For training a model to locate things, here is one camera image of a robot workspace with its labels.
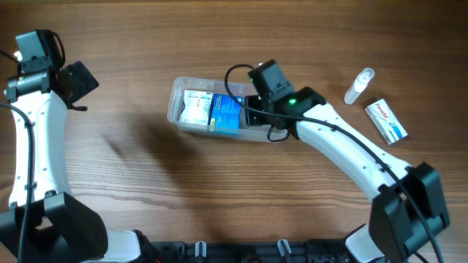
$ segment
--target clear plastic box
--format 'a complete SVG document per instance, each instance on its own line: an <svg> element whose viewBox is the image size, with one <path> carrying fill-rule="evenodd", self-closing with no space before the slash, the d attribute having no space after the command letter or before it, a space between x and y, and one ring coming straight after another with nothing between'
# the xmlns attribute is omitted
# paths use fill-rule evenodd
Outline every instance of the clear plastic box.
<svg viewBox="0 0 468 263"><path fill-rule="evenodd" d="M229 83L229 88L234 96L257 95L252 84ZM224 88L224 82L218 80L204 80L194 77L178 77L174 80L173 91L170 95L169 109L167 110L167 119L174 123L180 131L192 132L197 134L206 134L218 137L229 137L241 140L253 140L259 142L269 142L267 139L269 125L263 126L247 126L245 109L241 110L241 122L239 129L226 129L216 127L213 131L209 125L199 125L191 123L183 123L179 121L182 111L182 102L185 90L190 91L208 91L214 94L227 94ZM270 138L279 140L286 136L287 131L273 129Z"/></svg>

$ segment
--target clear bottle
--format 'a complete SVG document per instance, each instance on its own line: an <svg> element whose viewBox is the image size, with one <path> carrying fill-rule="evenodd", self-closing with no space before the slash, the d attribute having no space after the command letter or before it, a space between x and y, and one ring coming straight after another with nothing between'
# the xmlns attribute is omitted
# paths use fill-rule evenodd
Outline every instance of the clear bottle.
<svg viewBox="0 0 468 263"><path fill-rule="evenodd" d="M344 102L346 104L352 104L359 95L366 89L367 85L374 77L374 70L371 68L365 68L354 80L354 83L348 89L344 95Z"/></svg>

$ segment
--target black mount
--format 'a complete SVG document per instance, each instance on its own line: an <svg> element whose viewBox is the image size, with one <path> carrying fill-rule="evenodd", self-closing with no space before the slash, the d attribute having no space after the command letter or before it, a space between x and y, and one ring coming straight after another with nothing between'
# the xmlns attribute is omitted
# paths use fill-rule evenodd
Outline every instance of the black mount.
<svg viewBox="0 0 468 263"><path fill-rule="evenodd" d="M326 100L310 87L295 91L293 84L286 79L279 65L271 59L249 72L255 89L262 98L263 108L269 113L303 117L313 106L324 105ZM296 121L267 115L268 122L275 128L287 129L294 138L299 139Z"/></svg>
<svg viewBox="0 0 468 263"><path fill-rule="evenodd" d="M67 193L48 195L31 203L24 262L81 262L107 251L104 222L93 210ZM24 207L0 214L0 241L18 257ZM40 229L43 217L52 226Z"/></svg>
<svg viewBox="0 0 468 263"><path fill-rule="evenodd" d="M61 44L62 54L55 37ZM65 65L64 48L57 33L50 30L34 30L16 36L23 60L19 64L18 75L7 81L8 102L16 102L18 97L35 91L54 91L71 110L87 110L75 107L73 103L99 86L92 74L81 63Z"/></svg>
<svg viewBox="0 0 468 263"><path fill-rule="evenodd" d="M407 170L408 175L401 183L415 200L435 236L450 225L439 174L427 163ZM369 233L375 245L392 262L402 262L429 239L409 202L400 197L398 186L383 186L380 192L372 200Z"/></svg>
<svg viewBox="0 0 468 263"><path fill-rule="evenodd" d="M206 245L206 258L196 257L195 244L152 243L164 263L289 263L277 243L226 243ZM352 263L343 240L308 240L289 243L291 263Z"/></svg>

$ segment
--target plastic container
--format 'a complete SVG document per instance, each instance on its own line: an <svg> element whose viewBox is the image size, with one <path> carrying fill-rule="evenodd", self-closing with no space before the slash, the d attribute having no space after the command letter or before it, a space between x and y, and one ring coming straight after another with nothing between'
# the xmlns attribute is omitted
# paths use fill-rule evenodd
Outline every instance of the plastic container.
<svg viewBox="0 0 468 263"><path fill-rule="evenodd" d="M374 70L365 68L354 80L351 87L344 95L344 102L351 105L359 95L367 88L367 85L374 77Z"/></svg>
<svg viewBox="0 0 468 263"><path fill-rule="evenodd" d="M234 96L257 95L252 84L229 83L229 88ZM185 90L190 91L210 91L214 94L227 94L224 88L224 82L218 80L204 80L194 77L178 77L174 80L173 91L170 95L169 109L167 110L167 119L175 124L180 131L191 132L197 134L205 134L217 137L229 137L240 140L253 140L259 142L269 142L267 139L269 125L263 126L247 126L245 109L241 109L241 122L239 129L216 128L210 129L209 125L199 125L191 123L182 123L179 117L182 111L182 101ZM286 136L287 131L273 129L270 138L279 140Z"/></svg>

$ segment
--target wooden table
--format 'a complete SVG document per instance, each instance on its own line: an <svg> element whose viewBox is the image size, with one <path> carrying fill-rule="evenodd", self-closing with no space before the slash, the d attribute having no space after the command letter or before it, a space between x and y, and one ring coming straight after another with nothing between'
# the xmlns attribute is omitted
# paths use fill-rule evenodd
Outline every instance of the wooden table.
<svg viewBox="0 0 468 263"><path fill-rule="evenodd" d="M296 88L310 85L358 131L442 178L450 228L446 262L468 257L468 4L405 1L177 1L0 6L1 48L34 28L57 31L67 62L100 87L69 111L67 171L74 195L107 227L192 243L340 238L369 219L361 190L295 140L279 144L178 133L167 106L178 76L222 80L239 63L275 58ZM376 77L354 105L356 75ZM0 58L0 80L15 65ZM239 69L232 81L248 82ZM364 107L384 98L409 138L388 146ZM0 198L15 174L15 129L0 112ZM423 254L435 262L430 245ZM0 262L15 262L5 247Z"/></svg>

